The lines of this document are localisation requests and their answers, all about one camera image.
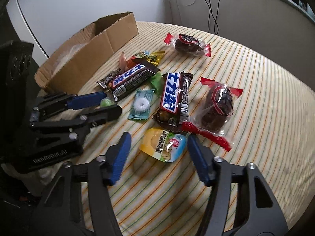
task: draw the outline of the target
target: metal screw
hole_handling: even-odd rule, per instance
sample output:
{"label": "metal screw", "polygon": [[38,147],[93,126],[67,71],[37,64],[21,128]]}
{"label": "metal screw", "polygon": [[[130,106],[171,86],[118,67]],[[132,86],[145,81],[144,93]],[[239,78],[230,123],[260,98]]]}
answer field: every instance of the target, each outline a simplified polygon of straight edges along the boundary
{"label": "metal screw", "polygon": [[253,170],[254,168],[256,168],[256,165],[255,165],[254,163],[252,163],[252,162],[248,163],[247,166],[248,166],[250,169],[252,169],[252,170]]}
{"label": "metal screw", "polygon": [[69,134],[69,138],[70,138],[71,140],[75,140],[75,139],[78,138],[78,135],[77,135],[75,132],[71,132],[71,133]]}
{"label": "metal screw", "polygon": [[98,162],[103,162],[103,161],[106,161],[106,157],[105,157],[105,155],[99,155],[96,157],[96,160]]}
{"label": "metal screw", "polygon": [[220,156],[215,156],[213,159],[214,159],[216,162],[223,162],[223,161],[224,161],[224,159],[223,159],[222,157],[220,157]]}
{"label": "metal screw", "polygon": [[86,115],[81,115],[81,116],[80,116],[80,119],[81,119],[81,120],[86,120],[87,118],[88,118],[88,117],[87,117]]}
{"label": "metal screw", "polygon": [[70,161],[66,161],[64,164],[63,164],[63,167],[64,168],[70,168],[72,166],[72,163]]}

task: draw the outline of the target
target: white ring-shaped candy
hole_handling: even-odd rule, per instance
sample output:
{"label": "white ring-shaped candy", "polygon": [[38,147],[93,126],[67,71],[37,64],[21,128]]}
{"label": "white ring-shaped candy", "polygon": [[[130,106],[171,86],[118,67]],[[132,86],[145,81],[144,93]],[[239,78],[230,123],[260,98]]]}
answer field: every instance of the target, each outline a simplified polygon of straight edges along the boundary
{"label": "white ring-shaped candy", "polygon": [[133,104],[134,109],[138,112],[144,112],[150,106],[149,101],[146,98],[137,98]]}

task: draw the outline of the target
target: table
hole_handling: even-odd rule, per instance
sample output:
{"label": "table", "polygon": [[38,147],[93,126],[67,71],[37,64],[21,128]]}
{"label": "table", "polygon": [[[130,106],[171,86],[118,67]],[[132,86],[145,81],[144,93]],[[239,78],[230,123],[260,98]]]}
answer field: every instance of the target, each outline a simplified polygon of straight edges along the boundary
{"label": "table", "polygon": [[[78,94],[99,90],[95,81],[118,67],[121,51],[128,58],[144,50],[165,50],[165,57],[159,65],[162,73],[185,71],[194,74],[189,88],[189,111],[192,115],[207,93],[207,87],[200,84],[201,76],[243,88],[229,129],[234,135],[233,149],[226,153],[202,138],[203,145],[210,146],[216,155],[231,163],[245,165],[254,162],[273,190],[288,226],[292,227],[315,194],[315,93],[273,61],[241,44],[181,26],[149,22],[137,22],[137,25],[139,35],[115,53]],[[210,42],[212,57],[176,53],[163,42],[168,32],[189,34]],[[134,95],[135,92],[118,103],[122,107],[118,121],[92,129],[84,143],[83,155],[73,162],[89,162],[104,154],[110,145],[117,143],[124,131],[129,131],[132,149],[121,179],[109,188],[122,234],[195,235],[210,188],[199,181],[187,150],[175,162],[163,163],[138,149],[143,134],[155,122],[152,119],[146,122],[127,119]],[[151,116],[159,103],[160,98],[155,96]],[[67,111],[59,118],[69,119],[74,114]],[[41,172],[41,180],[49,181],[59,166]],[[233,225],[236,190],[236,185],[233,185],[226,230]],[[92,229],[86,185],[82,185],[82,203],[86,226]]]}

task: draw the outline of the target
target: wall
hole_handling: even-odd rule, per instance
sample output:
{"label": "wall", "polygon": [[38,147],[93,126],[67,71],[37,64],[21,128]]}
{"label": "wall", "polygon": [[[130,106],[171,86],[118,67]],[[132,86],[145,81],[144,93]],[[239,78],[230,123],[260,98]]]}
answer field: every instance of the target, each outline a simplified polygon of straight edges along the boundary
{"label": "wall", "polygon": [[[166,3],[163,0],[17,0],[17,3],[30,31],[48,56],[78,30],[106,15],[133,11],[138,21],[172,21],[167,0]],[[12,3],[8,13],[14,18],[11,7]]]}
{"label": "wall", "polygon": [[[204,0],[171,0],[176,24],[208,31]],[[218,0],[211,0],[216,14]],[[219,35],[270,58],[315,90],[315,25],[280,0],[221,0]],[[214,33],[211,19],[210,32]]]}

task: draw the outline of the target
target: open box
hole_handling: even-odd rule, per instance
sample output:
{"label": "open box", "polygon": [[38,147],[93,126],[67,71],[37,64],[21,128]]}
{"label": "open box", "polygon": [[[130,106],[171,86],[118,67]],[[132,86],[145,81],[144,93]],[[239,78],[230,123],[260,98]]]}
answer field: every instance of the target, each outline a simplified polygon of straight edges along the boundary
{"label": "open box", "polygon": [[[35,81],[50,93],[76,94],[101,65],[137,34],[132,12],[100,18],[63,43],[37,70]],[[54,73],[60,58],[72,47],[81,48]]]}

